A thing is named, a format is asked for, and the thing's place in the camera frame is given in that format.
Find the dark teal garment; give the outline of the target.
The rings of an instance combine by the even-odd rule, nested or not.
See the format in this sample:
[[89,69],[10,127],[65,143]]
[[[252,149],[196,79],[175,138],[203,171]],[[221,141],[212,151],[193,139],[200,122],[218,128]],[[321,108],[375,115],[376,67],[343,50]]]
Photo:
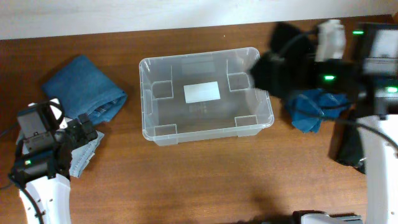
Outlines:
[[303,133],[317,133],[323,120],[321,116],[336,119],[349,109],[352,102],[345,94],[327,93],[322,89],[305,90],[285,103],[292,125]]

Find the black garment with tape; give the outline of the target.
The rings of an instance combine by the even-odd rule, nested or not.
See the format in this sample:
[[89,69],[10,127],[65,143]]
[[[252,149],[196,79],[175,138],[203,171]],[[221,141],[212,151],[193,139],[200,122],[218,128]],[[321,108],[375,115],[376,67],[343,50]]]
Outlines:
[[358,172],[365,174],[365,161],[359,131],[352,125],[346,124],[338,148],[335,161],[344,166],[350,166]]

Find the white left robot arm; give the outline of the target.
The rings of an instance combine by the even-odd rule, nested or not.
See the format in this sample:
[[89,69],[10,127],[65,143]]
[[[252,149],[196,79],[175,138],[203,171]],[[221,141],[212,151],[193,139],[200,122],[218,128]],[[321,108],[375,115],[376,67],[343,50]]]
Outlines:
[[34,152],[21,131],[8,178],[19,190],[28,223],[70,223],[70,178],[80,177],[104,134],[87,114],[65,118],[47,150]]

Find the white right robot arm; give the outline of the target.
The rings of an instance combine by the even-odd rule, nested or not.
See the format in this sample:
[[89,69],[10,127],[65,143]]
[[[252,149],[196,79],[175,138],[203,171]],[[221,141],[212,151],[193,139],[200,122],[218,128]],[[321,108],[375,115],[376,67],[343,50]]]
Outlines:
[[367,223],[397,223],[397,25],[362,23],[352,31],[353,53],[343,62],[345,28],[318,26],[316,85],[345,93],[356,105],[353,126],[365,155]]

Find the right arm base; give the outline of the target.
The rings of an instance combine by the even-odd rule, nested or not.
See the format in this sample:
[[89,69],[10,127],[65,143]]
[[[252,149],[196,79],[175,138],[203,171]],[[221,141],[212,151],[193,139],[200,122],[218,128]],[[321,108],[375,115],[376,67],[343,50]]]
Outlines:
[[294,224],[363,224],[360,215],[332,215],[317,210],[294,211],[292,221]]

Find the folded light blue jeans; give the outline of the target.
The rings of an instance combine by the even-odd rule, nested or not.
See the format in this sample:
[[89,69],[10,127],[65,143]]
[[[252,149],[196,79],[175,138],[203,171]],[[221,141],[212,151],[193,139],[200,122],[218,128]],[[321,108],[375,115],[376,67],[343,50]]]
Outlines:
[[98,137],[95,140],[92,140],[88,144],[79,147],[72,151],[72,163],[70,171],[70,177],[79,177],[81,176],[81,172],[88,165],[90,159],[94,156],[96,148],[99,146],[100,141],[104,137],[104,134],[96,131]]

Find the folded blue denim jeans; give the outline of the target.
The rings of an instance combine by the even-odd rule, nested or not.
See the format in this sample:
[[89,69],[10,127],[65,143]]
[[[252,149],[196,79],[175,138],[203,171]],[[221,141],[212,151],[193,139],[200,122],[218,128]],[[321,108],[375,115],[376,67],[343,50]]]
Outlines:
[[42,89],[60,100],[67,117],[86,114],[94,125],[111,121],[127,100],[126,92],[84,55],[60,69]]

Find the clear plastic storage bin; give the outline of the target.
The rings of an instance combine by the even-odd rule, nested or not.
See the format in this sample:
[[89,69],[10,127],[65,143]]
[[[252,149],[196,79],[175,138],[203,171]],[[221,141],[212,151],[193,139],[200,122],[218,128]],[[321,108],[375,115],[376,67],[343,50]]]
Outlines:
[[[142,135],[158,146],[254,136],[274,123],[268,92],[249,69],[260,57],[245,47],[144,58],[139,63]],[[186,103],[183,87],[218,82],[220,100]]]

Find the white label in bin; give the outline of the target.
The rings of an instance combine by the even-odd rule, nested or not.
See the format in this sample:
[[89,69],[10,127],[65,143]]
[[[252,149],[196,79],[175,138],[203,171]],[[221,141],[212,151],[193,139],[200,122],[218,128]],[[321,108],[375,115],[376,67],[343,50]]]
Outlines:
[[183,87],[186,103],[220,100],[218,82],[185,85]]

